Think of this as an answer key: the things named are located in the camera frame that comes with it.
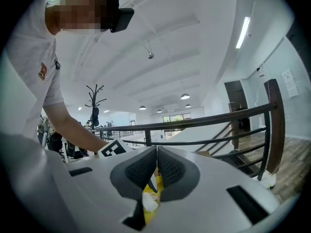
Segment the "man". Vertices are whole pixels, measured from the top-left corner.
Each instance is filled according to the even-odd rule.
[[[74,145],[97,152],[107,144],[73,119],[65,107],[55,36],[61,30],[107,30],[118,7],[119,0],[63,0],[54,6],[35,0],[30,5],[6,46],[13,67],[37,98],[23,130],[25,137],[38,140],[36,126],[43,107],[56,131]]]

